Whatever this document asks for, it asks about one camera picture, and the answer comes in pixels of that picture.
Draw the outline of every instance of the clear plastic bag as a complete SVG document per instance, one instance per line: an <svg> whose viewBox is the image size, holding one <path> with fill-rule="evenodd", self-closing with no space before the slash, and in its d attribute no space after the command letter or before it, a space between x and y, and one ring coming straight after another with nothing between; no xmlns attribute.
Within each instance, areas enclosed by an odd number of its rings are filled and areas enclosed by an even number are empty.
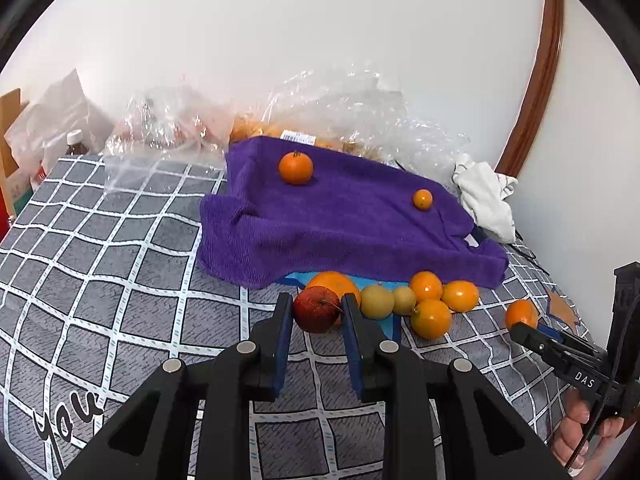
<svg viewBox="0 0 640 480"><path fill-rule="evenodd" d="M44 178L66 153L66 134L82 131L82 143L92 153L104 146L106 136L94 128L90 106L78 72L53 83L39 101L27 106L4 134L18 166L31 177Z"/></svg>
<svg viewBox="0 0 640 480"><path fill-rule="evenodd" d="M228 107L188 87L155 88L133 97L105 146L105 189L137 189L166 162L224 168L233 124Z"/></svg>
<svg viewBox="0 0 640 480"><path fill-rule="evenodd" d="M456 155L468 144L430 120L412 117L401 91L380 88L370 68L302 72L270 95L264 109L236 117L230 142L256 135L364 156L435 180L454 191Z"/></svg>

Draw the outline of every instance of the gray plaid fabric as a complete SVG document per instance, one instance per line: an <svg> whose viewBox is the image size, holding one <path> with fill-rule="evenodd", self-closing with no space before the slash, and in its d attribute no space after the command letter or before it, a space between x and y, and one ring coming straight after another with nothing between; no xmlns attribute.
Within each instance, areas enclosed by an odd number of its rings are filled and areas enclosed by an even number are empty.
<svg viewBox="0 0 640 480"><path fill-rule="evenodd" d="M35 479L59 476L59 463L68 465L162 361L215 357L271 315L279 292L297 292L247 290L194 265L199 202L224 192L222 171L164 163L130 189L105 196L103 185L99 158L63 158L0 244L0 431ZM504 283L455 314L444 338L420 339L403 320L402 343L442 363L470 359L548 440L564 415L566 385L510 342L504 313L514 299L531 298L541 322L562 328L545 313L543 285L555 284L507 250ZM83 422L76 394L83 411L95 399L104 413ZM309 335L295 326L283 393L250 412L252 478L381 477L385 407L355 397L337 330ZM199 411L191 475L201 418ZM41 438L47 420L52 434Z"/></svg>

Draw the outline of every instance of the silver screw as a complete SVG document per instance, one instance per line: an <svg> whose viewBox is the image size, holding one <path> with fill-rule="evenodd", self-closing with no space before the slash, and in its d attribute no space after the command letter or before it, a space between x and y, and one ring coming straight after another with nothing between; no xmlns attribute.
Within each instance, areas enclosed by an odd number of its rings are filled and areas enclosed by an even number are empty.
<svg viewBox="0 0 640 480"><path fill-rule="evenodd" d="M182 368L182 362L180 361L180 359L176 359L175 357L167 359L164 363L162 363L162 370L164 370L168 374L177 372L180 368Z"/></svg>
<svg viewBox="0 0 640 480"><path fill-rule="evenodd" d="M255 343L253 341L241 341L236 345L236 350L241 354L250 354L255 351Z"/></svg>
<svg viewBox="0 0 640 480"><path fill-rule="evenodd" d="M385 339L384 341L380 342L380 349L385 354L394 354L398 351L399 348L400 347L398 346L398 343L396 343L395 341L391 341L391 339Z"/></svg>
<svg viewBox="0 0 640 480"><path fill-rule="evenodd" d="M470 372L473 368L471 361L462 357L453 361L453 367L459 372Z"/></svg>

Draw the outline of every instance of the white wall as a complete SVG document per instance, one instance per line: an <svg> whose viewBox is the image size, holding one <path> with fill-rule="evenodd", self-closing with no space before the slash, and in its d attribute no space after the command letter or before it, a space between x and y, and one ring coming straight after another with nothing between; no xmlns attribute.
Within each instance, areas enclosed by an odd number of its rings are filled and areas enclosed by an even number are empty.
<svg viewBox="0 0 640 480"><path fill-rule="evenodd" d="M543 0L56 0L0 75L39 95L73 67L117 117L136 90L187 82L255 102L301 70L371 60L495 164L530 76Z"/></svg>
<svg viewBox="0 0 640 480"><path fill-rule="evenodd" d="M613 269L640 260L640 87L578 0L542 126L513 195L516 227L607 342Z"/></svg>

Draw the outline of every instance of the red apple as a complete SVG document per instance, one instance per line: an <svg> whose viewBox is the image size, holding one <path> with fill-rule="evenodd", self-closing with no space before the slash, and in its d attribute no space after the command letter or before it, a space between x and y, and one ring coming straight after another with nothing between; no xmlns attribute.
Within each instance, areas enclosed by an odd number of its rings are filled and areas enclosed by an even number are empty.
<svg viewBox="0 0 640 480"><path fill-rule="evenodd" d="M325 286L310 286L293 302L293 319L302 330L311 334L329 330L341 311L340 299Z"/></svg>

